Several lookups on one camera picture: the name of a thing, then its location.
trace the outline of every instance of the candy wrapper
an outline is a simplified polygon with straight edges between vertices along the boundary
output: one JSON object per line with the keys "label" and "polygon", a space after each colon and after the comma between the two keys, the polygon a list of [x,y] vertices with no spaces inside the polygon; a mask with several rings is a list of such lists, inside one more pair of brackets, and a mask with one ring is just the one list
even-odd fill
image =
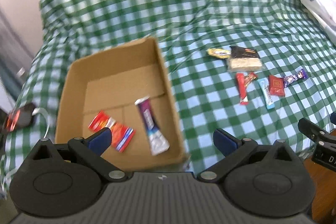
{"label": "candy wrapper", "polygon": [[247,92],[246,88],[251,82],[257,78],[256,74],[251,72],[247,76],[244,76],[243,73],[237,73],[236,78],[238,81],[238,89],[239,89],[239,96],[240,96],[240,104],[241,105],[247,105],[248,99],[247,99]]}
{"label": "candy wrapper", "polygon": [[271,95],[276,95],[280,97],[285,96],[284,80],[282,78],[270,75],[268,77],[268,82],[269,82],[269,93]]}
{"label": "candy wrapper", "polygon": [[259,71],[263,64],[256,50],[231,46],[231,56],[227,60],[228,70],[236,71]]}
{"label": "candy wrapper", "polygon": [[262,93],[264,94],[265,101],[266,101],[266,108],[267,109],[274,108],[273,100],[271,98],[271,95],[269,94],[267,80],[266,79],[258,79],[257,81],[258,81],[258,83],[261,87]]}
{"label": "candy wrapper", "polygon": [[229,58],[231,55],[231,51],[229,50],[223,50],[222,48],[209,48],[207,49],[208,55],[220,58],[220,59],[226,59]]}
{"label": "candy wrapper", "polygon": [[145,124],[151,147],[151,154],[156,156],[162,152],[167,151],[169,148],[169,143],[160,132],[159,127],[155,121],[149,97],[138,99],[134,104],[138,106],[143,123]]}
{"label": "candy wrapper", "polygon": [[89,129],[96,133],[104,127],[108,127],[111,130],[111,146],[119,152],[123,152],[125,150],[128,143],[131,141],[133,135],[135,134],[135,130],[133,130],[132,128],[124,126],[122,123],[119,123],[116,120],[112,119],[103,111],[100,111],[89,125]]}
{"label": "candy wrapper", "polygon": [[283,84],[284,84],[284,87],[288,87],[291,83],[299,80],[299,79],[307,79],[308,78],[308,75],[307,73],[305,72],[304,69],[301,69],[299,70],[299,72],[297,74],[294,74],[294,75],[290,75],[290,76],[284,76],[283,77]]}

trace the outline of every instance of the red stick packet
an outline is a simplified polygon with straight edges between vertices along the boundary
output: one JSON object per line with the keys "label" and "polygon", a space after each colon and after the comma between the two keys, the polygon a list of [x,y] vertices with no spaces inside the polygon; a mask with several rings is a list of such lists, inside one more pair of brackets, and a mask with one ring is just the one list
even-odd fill
{"label": "red stick packet", "polygon": [[285,96],[283,78],[275,77],[274,75],[270,75],[268,77],[268,81],[269,81],[269,93],[271,95],[276,95],[276,96],[280,96],[280,97]]}
{"label": "red stick packet", "polygon": [[89,129],[96,133],[104,127],[108,127],[111,130],[111,146],[119,152],[123,152],[125,150],[128,143],[131,141],[133,135],[135,134],[135,130],[133,130],[132,128],[117,122],[116,120],[105,114],[103,111],[100,111],[90,123]]}
{"label": "red stick packet", "polygon": [[238,89],[239,89],[239,96],[240,96],[240,104],[247,105],[249,102],[247,100],[247,93],[245,87],[245,77],[243,73],[237,73],[236,78],[238,81]]}

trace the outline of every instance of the gray curtain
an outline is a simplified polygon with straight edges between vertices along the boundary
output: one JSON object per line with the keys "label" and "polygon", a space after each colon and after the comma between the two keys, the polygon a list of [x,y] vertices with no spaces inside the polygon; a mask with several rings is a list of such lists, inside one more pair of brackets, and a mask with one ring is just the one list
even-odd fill
{"label": "gray curtain", "polygon": [[34,55],[11,28],[0,7],[0,77],[16,100],[20,94]]}

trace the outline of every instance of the ribbed gray surface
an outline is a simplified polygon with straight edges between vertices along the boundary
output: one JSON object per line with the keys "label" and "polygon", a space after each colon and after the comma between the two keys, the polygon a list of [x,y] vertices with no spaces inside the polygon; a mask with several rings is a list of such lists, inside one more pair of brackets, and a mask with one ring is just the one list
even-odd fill
{"label": "ribbed gray surface", "polygon": [[[159,179],[162,175],[166,175],[167,178]],[[40,219],[21,214],[11,223],[309,224],[313,222],[303,215],[274,221],[250,216],[233,207],[223,197],[217,185],[199,182],[191,173],[135,173],[129,181],[108,185],[101,198],[82,213],[59,219]]]}

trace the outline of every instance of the checkered tablecloth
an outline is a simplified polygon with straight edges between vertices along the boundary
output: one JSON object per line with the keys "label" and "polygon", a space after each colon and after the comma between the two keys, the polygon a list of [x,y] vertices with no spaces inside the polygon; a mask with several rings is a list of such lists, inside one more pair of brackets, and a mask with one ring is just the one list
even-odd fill
{"label": "checkered tablecloth", "polygon": [[[53,139],[59,100],[69,66],[78,58],[151,35],[166,60],[191,170],[222,158],[212,143],[215,128],[237,138],[272,144],[285,139],[297,153],[310,146],[298,132],[307,117],[326,130],[336,111],[336,47],[309,18],[300,0],[41,0],[44,44],[33,61],[18,106],[33,101],[51,117]],[[207,55],[212,47],[252,47],[266,69],[258,77],[284,76],[304,68],[309,79],[273,97],[267,110],[256,82],[249,104],[239,104],[235,74]],[[36,123],[7,137],[4,174],[17,168],[45,132]],[[5,179],[8,187],[11,176]]]}

